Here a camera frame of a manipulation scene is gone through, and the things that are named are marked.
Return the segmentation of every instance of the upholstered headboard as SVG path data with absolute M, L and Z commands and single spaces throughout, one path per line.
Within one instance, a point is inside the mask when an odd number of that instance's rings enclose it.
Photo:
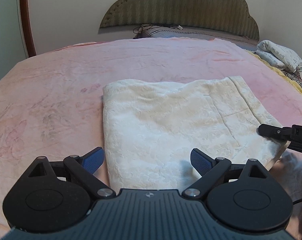
M 207 28 L 259 40 L 245 0 L 118 0 L 100 28 L 149 23 Z

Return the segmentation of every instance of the pink blanket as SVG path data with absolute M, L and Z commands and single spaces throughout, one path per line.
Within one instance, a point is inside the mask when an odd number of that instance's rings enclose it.
M 58 161 L 103 146 L 103 86 L 128 78 L 187 83 L 238 75 L 283 126 L 302 125 L 302 96 L 295 88 L 219 39 L 82 44 L 18 63 L 0 81 L 0 237 L 9 229 L 2 201 L 37 156 Z M 271 171 L 294 200 L 302 197 L 301 153 L 286 151 Z M 108 183 L 105 165 L 96 175 Z M 294 207 L 287 230 L 302 238 L 302 203 Z

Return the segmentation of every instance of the wooden door frame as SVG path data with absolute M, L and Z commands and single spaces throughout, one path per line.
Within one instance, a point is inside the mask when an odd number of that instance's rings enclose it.
M 32 38 L 30 18 L 29 18 L 28 0 L 19 0 L 19 6 L 20 6 L 20 18 L 21 18 L 22 31 L 24 34 L 24 42 L 26 45 L 28 56 L 33 57 L 37 54 L 36 54 L 36 50 L 35 50 L 33 38 Z

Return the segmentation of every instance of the white towel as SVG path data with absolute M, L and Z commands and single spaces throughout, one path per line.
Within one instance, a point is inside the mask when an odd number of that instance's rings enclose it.
M 241 77 L 147 83 L 122 80 L 103 89 L 105 153 L 112 189 L 178 189 L 200 175 L 191 166 L 198 148 L 233 163 L 258 159 L 267 169 L 283 143 L 257 134 L 260 124 L 281 124 Z

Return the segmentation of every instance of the black cable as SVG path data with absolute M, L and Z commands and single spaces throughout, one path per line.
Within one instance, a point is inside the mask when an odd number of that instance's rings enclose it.
M 293 205 L 298 204 L 298 203 L 301 203 L 301 202 L 302 202 L 302 198 L 300 198 L 300 199 L 298 199 L 298 200 L 295 200 L 295 201 L 293 202 Z
M 150 29 L 156 29 L 156 28 L 159 28 L 159 27 L 167 27 L 167 28 L 170 28 L 170 26 L 175 26 L 174 24 L 153 24 L 153 25 L 148 25 L 148 26 L 139 26 L 139 27 L 135 27 L 134 29 L 133 29 L 133 33 L 134 34 L 141 34 L 141 33 L 144 33 L 145 31 L 147 31 L 147 30 L 150 30 Z M 141 32 L 134 32 L 135 30 L 139 30 L 139 28 L 142 28 L 142 31 Z

